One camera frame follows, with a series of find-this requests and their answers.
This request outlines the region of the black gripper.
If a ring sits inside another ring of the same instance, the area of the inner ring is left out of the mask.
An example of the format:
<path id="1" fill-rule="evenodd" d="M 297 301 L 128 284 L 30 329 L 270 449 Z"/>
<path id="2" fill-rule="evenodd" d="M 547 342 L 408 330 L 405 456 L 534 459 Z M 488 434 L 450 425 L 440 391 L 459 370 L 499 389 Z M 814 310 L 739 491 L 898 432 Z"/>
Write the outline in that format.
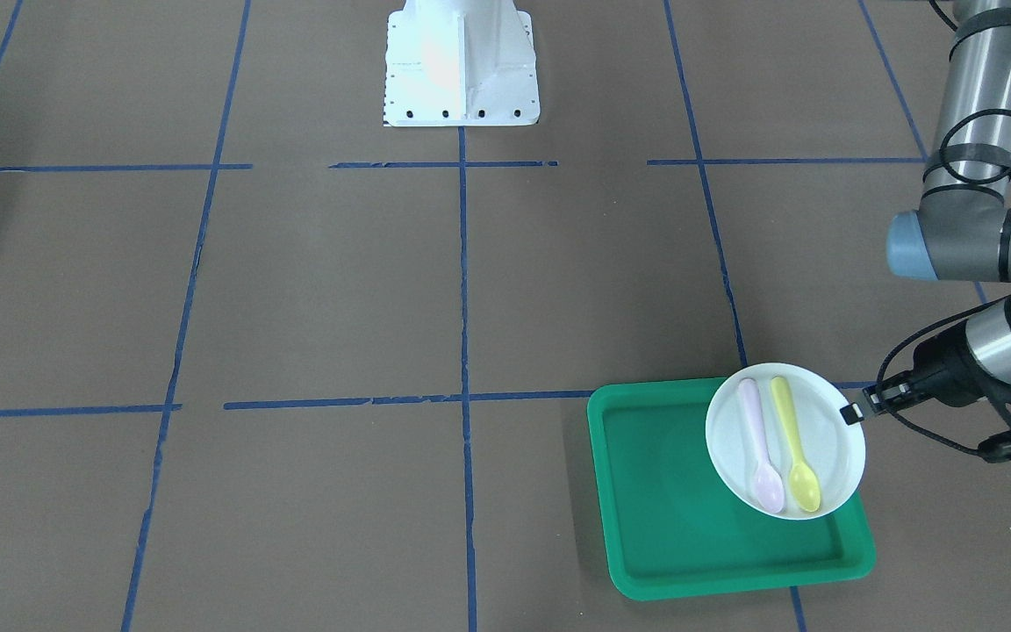
<path id="1" fill-rule="evenodd" d="M 865 411 L 858 403 L 839 408 L 847 427 L 890 411 L 923 401 L 968 407 L 986 396 L 986 373 L 972 356 L 964 332 L 942 332 L 922 341 L 912 353 L 912 368 L 885 376 L 865 389 Z"/>

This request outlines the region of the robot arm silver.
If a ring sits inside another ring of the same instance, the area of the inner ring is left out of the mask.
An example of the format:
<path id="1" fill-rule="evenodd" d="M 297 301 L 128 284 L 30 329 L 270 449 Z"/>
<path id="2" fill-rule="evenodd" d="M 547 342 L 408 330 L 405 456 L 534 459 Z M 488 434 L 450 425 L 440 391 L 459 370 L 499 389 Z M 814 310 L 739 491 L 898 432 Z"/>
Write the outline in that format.
<path id="1" fill-rule="evenodd" d="M 1011 283 L 1011 1 L 956 1 L 948 75 L 921 197 L 888 227 L 888 269 L 922 281 Z M 843 408 L 855 425 L 922 401 L 1011 411 L 1011 295 L 912 336 L 912 368 Z"/>

